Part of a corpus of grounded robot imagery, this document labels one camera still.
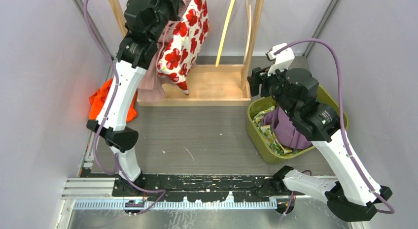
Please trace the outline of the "red floral garment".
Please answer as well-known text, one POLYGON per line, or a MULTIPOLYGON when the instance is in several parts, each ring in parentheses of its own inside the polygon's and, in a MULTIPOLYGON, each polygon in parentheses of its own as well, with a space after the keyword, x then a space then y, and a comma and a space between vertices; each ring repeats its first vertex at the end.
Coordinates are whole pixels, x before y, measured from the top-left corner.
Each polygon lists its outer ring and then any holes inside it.
POLYGON ((208 32, 207 0, 191 0, 156 64, 157 74, 170 79, 185 95, 189 94, 187 76, 208 32))

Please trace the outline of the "purple skirt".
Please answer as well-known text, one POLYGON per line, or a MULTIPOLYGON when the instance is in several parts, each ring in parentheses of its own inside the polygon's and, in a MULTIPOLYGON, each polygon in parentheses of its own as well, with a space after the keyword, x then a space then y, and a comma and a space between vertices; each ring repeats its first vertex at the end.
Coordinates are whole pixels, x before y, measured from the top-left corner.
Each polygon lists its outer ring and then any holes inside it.
POLYGON ((269 125, 272 128, 278 143, 283 147, 305 150, 313 146, 304 135, 296 130, 290 118, 279 106, 273 106, 273 110, 265 114, 262 125, 269 125))

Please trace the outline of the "lemon print skirt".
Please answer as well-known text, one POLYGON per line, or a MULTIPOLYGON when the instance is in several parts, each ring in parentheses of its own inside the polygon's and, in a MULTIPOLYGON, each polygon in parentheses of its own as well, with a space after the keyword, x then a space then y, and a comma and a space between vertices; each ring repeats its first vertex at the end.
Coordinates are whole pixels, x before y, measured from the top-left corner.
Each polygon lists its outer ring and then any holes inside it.
POLYGON ((270 106, 268 109, 260 111, 253 118, 253 123, 258 128, 258 132, 262 135, 263 141, 267 144, 271 151, 280 156, 291 156, 298 151, 289 147, 282 146, 271 127, 270 124, 262 124, 264 117, 275 110, 275 106, 270 106))

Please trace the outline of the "yellow hanger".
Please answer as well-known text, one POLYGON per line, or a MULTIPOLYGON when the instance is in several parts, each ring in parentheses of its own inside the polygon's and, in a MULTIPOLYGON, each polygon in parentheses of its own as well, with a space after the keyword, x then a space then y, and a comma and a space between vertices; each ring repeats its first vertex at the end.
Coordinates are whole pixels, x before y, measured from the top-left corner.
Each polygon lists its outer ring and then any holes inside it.
POLYGON ((221 59, 221 55, 222 55, 222 51, 223 51, 223 46, 224 46, 224 42, 225 42, 225 38, 226 38, 226 33, 228 30, 228 26, 229 26, 229 22, 230 22, 230 18, 231 18, 231 14, 233 11, 233 7, 235 4, 235 0, 230 0, 230 4, 227 10, 227 14, 225 17, 225 21, 224 21, 224 26, 223 26, 223 30, 222 30, 222 35, 221 35, 221 39, 220 39, 220 43, 219 43, 219 47, 218 47, 218 52, 217 52, 217 56, 216 56, 216 61, 215 61, 215 67, 218 67, 220 64, 220 59, 221 59))

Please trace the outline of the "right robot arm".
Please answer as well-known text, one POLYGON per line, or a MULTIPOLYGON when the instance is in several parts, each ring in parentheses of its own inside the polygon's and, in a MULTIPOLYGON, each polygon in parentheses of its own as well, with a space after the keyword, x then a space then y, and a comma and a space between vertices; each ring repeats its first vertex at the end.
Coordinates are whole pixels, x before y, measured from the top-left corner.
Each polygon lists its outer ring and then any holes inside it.
POLYGON ((248 77, 252 96, 272 97, 292 125, 324 156, 336 180, 319 179, 290 166, 273 176, 274 190, 285 195, 300 192, 324 202, 329 210, 346 222, 371 220, 392 196, 389 187, 376 183, 357 154, 349 148, 343 117, 317 99, 318 81, 302 68, 277 71, 255 68, 248 77))

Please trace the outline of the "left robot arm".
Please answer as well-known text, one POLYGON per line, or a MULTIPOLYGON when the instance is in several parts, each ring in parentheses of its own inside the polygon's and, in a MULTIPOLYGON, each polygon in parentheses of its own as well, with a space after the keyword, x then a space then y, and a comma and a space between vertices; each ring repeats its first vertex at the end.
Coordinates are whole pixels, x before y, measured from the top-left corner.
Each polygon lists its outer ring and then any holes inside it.
POLYGON ((128 0, 124 12, 127 30, 113 59, 109 60, 114 77, 104 105, 86 127, 94 132, 93 148, 102 137, 113 152, 115 172, 132 196, 144 190, 143 173, 138 165, 135 144, 139 133, 126 126, 128 111, 152 59, 158 51, 158 40, 169 22, 179 20, 182 0, 128 0))

